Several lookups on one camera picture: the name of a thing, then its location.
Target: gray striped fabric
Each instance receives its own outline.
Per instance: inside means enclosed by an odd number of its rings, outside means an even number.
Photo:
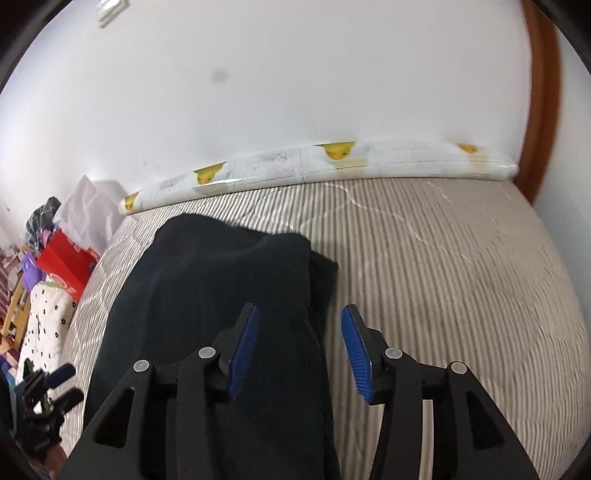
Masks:
[[[356,393],[340,309],[358,305],[423,363],[466,362],[504,412],[542,480],[557,479],[591,430],[591,359],[577,299],[556,249],[511,183],[376,179],[229,194],[128,217],[96,267],[64,347],[87,389],[111,305],[156,230],[183,212],[267,232],[297,231],[339,263],[326,333],[343,478],[368,478],[381,409]],[[428,478],[431,414],[425,404]],[[81,407],[66,420],[70,452]]]

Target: black towel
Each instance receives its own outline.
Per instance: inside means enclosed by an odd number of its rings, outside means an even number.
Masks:
[[[136,360],[184,359],[251,302],[261,322],[244,387],[216,410],[223,476],[340,478],[322,337],[336,270],[296,233],[269,235],[200,215],[170,219],[113,304],[85,425]]]

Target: polka dot fabric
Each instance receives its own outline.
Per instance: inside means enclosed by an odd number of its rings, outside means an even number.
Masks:
[[[76,302],[70,294],[52,283],[41,282],[31,292],[31,313],[18,363],[17,383],[22,381],[27,358],[35,370],[53,372],[61,365],[61,350],[66,341]]]

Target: bed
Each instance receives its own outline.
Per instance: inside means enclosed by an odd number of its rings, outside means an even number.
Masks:
[[[591,432],[591,359],[560,257],[513,183],[369,179],[226,194],[127,217],[98,263],[63,348],[86,390],[111,305],[169,218],[199,213],[266,232],[297,231],[339,263],[326,332],[344,479],[368,478],[381,422],[355,389],[340,333],[354,302],[370,327],[423,363],[462,360],[516,431],[543,480],[556,480]],[[70,388],[72,381],[62,386]],[[430,458],[425,403],[423,465]],[[69,453],[83,408],[66,419]],[[421,470],[428,478],[427,468]]]

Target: red shopping bag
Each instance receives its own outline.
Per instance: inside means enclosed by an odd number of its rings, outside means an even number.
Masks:
[[[76,301],[80,301],[96,266],[95,258],[72,243],[61,230],[53,235],[36,263]]]

